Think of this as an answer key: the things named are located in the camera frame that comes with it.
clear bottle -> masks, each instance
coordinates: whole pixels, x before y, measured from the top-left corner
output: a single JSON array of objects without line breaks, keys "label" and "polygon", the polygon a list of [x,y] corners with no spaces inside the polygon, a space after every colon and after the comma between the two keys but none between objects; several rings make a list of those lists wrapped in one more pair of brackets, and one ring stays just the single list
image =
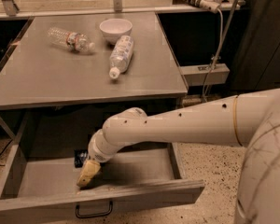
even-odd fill
[{"label": "clear bottle", "polygon": [[118,79],[130,64],[133,55],[133,39],[129,35],[122,35],[117,41],[110,56],[110,72],[112,79]]},{"label": "clear bottle", "polygon": [[51,27],[48,30],[49,41],[59,47],[90,54],[95,50],[93,42],[83,34],[66,31],[62,28]]}]

floor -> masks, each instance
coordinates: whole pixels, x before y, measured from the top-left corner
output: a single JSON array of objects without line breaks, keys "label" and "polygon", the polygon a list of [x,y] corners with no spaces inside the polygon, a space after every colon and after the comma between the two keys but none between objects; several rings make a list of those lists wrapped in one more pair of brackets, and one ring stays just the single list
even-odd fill
[{"label": "floor", "polygon": [[[110,7],[110,0],[16,0],[22,11]],[[171,0],[126,0],[126,5],[167,5]],[[10,139],[0,128],[0,153]],[[231,224],[240,176],[242,160],[245,154],[243,147],[222,147],[202,144],[178,144],[187,176],[191,180],[204,180],[205,189],[196,204],[168,207],[125,214],[111,214],[109,217],[98,217],[92,220],[65,220],[54,224],[78,223],[188,223],[188,224]],[[0,174],[4,170],[10,147],[0,156]]]}]

bowl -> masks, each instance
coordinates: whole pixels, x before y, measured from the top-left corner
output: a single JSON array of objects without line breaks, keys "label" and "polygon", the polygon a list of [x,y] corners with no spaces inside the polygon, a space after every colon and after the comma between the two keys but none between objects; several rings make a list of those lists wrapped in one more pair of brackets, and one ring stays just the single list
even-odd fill
[{"label": "bowl", "polygon": [[104,39],[112,45],[115,45],[122,35],[129,35],[132,27],[131,22],[124,19],[108,19],[100,24]]}]

gray tabletop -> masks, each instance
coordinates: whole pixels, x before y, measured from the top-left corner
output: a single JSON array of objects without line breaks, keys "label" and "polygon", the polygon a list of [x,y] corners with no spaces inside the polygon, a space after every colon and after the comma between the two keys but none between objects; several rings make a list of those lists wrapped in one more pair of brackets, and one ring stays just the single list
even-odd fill
[{"label": "gray tabletop", "polygon": [[[102,21],[133,24],[133,58],[116,82],[108,75],[112,52],[99,30]],[[57,26],[87,35],[92,55],[54,47],[47,30]],[[36,17],[0,73],[0,110],[89,104],[187,93],[184,79],[154,12]]]}]

cabinet handle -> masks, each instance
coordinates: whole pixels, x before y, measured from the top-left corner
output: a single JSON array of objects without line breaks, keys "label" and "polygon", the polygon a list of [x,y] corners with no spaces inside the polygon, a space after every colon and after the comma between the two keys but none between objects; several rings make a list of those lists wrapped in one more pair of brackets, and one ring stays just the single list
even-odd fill
[{"label": "cabinet handle", "polygon": [[84,219],[84,218],[94,218],[94,217],[105,217],[105,216],[108,216],[109,214],[112,213],[112,210],[113,210],[113,203],[112,201],[110,201],[109,203],[109,210],[107,210],[106,212],[104,213],[96,213],[96,214],[86,214],[86,215],[81,215],[78,210],[79,210],[80,206],[77,205],[76,206],[76,217],[77,218],[80,218],[80,219]]}]

